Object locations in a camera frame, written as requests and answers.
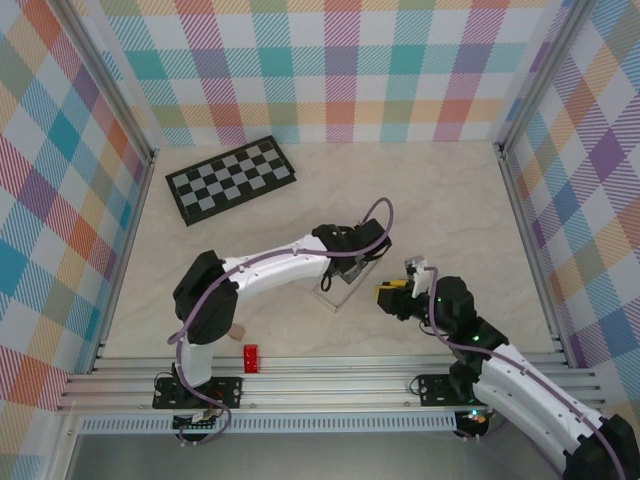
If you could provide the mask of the small electronics board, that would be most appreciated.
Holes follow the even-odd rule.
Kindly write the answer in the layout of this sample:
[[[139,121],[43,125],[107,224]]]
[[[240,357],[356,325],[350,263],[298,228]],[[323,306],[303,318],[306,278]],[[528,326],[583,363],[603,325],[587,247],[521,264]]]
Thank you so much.
[[[222,415],[223,411],[216,408],[192,414],[175,415],[172,419],[172,428],[177,431],[213,430],[218,424],[218,418]]]

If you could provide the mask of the electronics board with green light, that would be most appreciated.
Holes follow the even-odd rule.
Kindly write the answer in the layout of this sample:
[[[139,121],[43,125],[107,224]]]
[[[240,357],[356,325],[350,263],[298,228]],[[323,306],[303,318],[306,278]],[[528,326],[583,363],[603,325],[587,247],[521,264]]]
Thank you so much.
[[[494,412],[489,410],[471,409],[455,414],[456,429],[454,433],[461,438],[475,438],[488,433],[490,420]]]

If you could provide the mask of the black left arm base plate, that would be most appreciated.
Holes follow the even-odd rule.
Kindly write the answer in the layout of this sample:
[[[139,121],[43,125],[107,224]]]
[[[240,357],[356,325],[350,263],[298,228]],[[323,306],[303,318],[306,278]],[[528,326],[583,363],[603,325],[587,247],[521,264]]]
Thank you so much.
[[[189,392],[177,376],[162,376],[154,381],[153,409],[205,409],[210,403]],[[199,393],[223,403],[230,409],[240,406],[242,379],[240,377],[212,377],[195,388]]]

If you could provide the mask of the white paper box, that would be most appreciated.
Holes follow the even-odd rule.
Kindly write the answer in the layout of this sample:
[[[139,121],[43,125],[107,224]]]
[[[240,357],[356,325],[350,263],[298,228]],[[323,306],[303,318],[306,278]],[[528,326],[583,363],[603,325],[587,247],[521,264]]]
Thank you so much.
[[[310,293],[321,304],[332,312],[337,313],[363,284],[378,263],[378,260],[368,263],[351,283],[347,283],[339,275],[332,277],[330,280],[319,280],[311,288]]]

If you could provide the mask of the grey metal panel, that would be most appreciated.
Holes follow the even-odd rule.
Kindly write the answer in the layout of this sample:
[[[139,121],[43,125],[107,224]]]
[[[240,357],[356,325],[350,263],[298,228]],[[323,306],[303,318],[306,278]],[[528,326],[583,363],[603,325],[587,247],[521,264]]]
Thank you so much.
[[[451,433],[82,435],[66,480],[560,480],[514,428]]]

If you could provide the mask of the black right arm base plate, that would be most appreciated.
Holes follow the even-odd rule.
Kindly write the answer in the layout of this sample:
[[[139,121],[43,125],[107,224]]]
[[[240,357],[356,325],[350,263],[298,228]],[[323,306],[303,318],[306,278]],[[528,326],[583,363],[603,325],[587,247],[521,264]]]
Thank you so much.
[[[481,404],[471,386],[459,382],[450,374],[419,375],[416,380],[420,403],[423,407],[466,407]]]

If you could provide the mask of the black grey chessboard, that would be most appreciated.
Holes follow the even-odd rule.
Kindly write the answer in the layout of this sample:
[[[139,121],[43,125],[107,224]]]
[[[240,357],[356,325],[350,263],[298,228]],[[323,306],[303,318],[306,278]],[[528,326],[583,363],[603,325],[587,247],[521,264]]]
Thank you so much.
[[[188,226],[296,181],[296,171],[272,136],[165,177]]]

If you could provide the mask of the wide aluminium rail frame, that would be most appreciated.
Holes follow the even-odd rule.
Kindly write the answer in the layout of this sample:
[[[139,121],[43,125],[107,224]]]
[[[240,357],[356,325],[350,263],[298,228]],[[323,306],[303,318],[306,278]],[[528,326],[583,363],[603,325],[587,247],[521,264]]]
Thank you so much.
[[[239,357],[218,357],[213,372],[243,380],[240,410],[390,411],[415,410],[411,394],[419,374],[444,374],[448,355],[383,357],[264,358],[247,374]],[[171,366],[169,358],[100,358],[84,375],[70,376],[59,401],[65,413],[147,413],[154,380]]]

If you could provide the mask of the aluminium corner post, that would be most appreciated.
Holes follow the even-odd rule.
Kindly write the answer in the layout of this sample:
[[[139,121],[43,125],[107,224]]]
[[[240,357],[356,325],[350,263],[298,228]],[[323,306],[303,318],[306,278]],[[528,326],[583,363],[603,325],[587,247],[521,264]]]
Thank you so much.
[[[137,153],[147,164],[151,164],[154,160],[154,148],[135,120],[100,50],[95,46],[71,0],[46,0],[46,2],[70,37],[99,90],[105,95]]]
[[[549,0],[535,24],[495,125],[488,134],[506,155],[523,134],[598,0]]]

